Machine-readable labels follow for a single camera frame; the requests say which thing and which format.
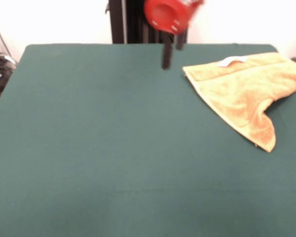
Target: white background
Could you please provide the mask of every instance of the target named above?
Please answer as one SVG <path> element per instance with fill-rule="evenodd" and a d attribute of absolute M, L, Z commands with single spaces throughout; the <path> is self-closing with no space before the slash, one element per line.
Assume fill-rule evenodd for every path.
<path fill-rule="evenodd" d="M 17 60 L 28 44 L 111 43 L 107 3 L 0 0 L 0 31 Z M 191 22 L 188 42 L 269 43 L 296 56 L 296 0 L 207 0 Z"/>

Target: green felt surface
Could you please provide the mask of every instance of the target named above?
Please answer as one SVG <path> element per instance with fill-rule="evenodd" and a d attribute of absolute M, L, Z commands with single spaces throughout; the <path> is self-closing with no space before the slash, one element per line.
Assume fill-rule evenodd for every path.
<path fill-rule="evenodd" d="M 182 66 L 275 51 L 29 46 L 0 100 L 0 237 L 296 237 L 296 94 L 254 147 Z"/>

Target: towel fold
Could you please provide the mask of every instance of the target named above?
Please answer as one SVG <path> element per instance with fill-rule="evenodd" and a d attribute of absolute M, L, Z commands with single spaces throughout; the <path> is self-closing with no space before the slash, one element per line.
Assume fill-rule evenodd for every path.
<path fill-rule="evenodd" d="M 227 67 L 219 62 L 183 67 L 200 97 L 240 134 L 271 152 L 275 131 L 264 111 L 296 91 L 296 63 L 279 53 L 248 55 Z"/>

